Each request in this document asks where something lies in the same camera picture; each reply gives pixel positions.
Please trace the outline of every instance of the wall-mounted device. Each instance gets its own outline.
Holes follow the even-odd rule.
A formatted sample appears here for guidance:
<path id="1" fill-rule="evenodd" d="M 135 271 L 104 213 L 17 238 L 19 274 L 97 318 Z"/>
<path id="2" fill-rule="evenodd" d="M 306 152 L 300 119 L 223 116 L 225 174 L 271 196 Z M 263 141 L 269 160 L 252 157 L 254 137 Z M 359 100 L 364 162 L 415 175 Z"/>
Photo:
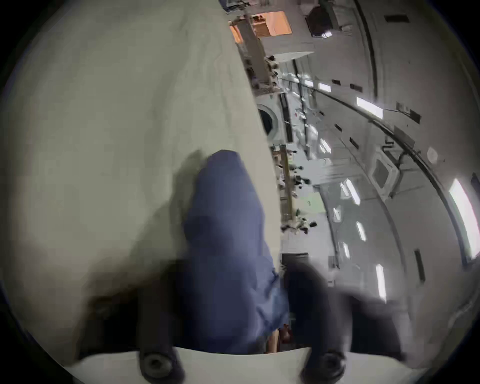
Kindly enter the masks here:
<path id="1" fill-rule="evenodd" d="M 390 197 L 390 194 L 398 183 L 400 170 L 382 149 L 378 147 L 373 155 L 368 177 L 382 200 L 385 201 Z"/>

